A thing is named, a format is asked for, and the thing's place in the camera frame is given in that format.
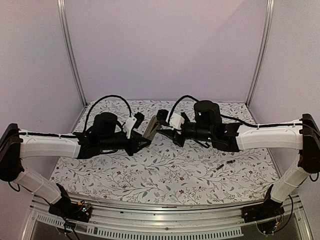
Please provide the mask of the white grey remote control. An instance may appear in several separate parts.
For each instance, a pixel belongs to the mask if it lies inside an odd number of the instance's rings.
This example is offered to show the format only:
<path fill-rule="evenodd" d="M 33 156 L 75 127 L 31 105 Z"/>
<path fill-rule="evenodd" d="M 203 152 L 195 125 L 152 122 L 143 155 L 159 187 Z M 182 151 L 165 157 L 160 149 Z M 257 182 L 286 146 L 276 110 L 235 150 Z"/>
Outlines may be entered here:
<path fill-rule="evenodd" d="M 161 129 L 161 124 L 157 120 L 157 116 L 153 115 L 144 131 L 143 137 L 152 141 L 157 133 L 157 130 Z"/>

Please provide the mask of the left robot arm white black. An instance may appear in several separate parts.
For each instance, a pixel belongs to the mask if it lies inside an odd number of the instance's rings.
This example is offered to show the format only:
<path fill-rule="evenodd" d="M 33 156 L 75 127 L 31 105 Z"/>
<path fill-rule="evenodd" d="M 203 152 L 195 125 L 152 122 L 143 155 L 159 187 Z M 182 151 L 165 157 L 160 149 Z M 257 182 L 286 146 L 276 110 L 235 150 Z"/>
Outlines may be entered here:
<path fill-rule="evenodd" d="M 103 112 L 94 117 L 89 129 L 67 134 L 22 131 L 16 123 L 11 123 L 0 139 L 0 179 L 23 186 L 54 205 L 63 217 L 70 217 L 75 210 L 65 189 L 23 166 L 22 159 L 67 157 L 83 160 L 118 150 L 132 156 L 151 144 L 146 135 L 136 132 L 143 120 L 144 115 L 138 112 L 120 124 L 115 114 Z"/>

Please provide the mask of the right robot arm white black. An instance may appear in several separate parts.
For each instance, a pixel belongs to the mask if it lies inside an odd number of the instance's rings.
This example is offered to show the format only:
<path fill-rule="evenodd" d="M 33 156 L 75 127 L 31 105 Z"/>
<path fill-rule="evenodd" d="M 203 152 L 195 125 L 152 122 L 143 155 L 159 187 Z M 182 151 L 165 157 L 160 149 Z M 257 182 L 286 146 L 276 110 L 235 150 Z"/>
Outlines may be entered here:
<path fill-rule="evenodd" d="M 240 152 L 259 148 L 287 148 L 298 151 L 297 159 L 265 195 L 258 213 L 269 218 L 296 188 L 311 174 L 320 172 L 320 130 L 313 117 L 306 113 L 300 119 L 271 124 L 251 124 L 231 117 L 224 123 L 220 106 L 210 100 L 197 101 L 194 121 L 185 113 L 161 109 L 157 122 L 166 127 L 159 133 L 183 147 L 186 140 L 211 143 L 214 149 L 224 152 Z"/>

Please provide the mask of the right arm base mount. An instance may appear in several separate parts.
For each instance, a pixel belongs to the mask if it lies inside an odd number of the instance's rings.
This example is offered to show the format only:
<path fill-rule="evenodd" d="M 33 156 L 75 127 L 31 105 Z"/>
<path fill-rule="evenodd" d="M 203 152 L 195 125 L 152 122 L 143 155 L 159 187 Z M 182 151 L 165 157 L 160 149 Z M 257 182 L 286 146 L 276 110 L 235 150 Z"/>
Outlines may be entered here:
<path fill-rule="evenodd" d="M 264 200 L 260 204 L 245 206 L 241 209 L 241 217 L 245 223 L 260 221 L 282 215 L 285 211 L 283 202 L 271 199 L 273 184 L 268 188 Z"/>

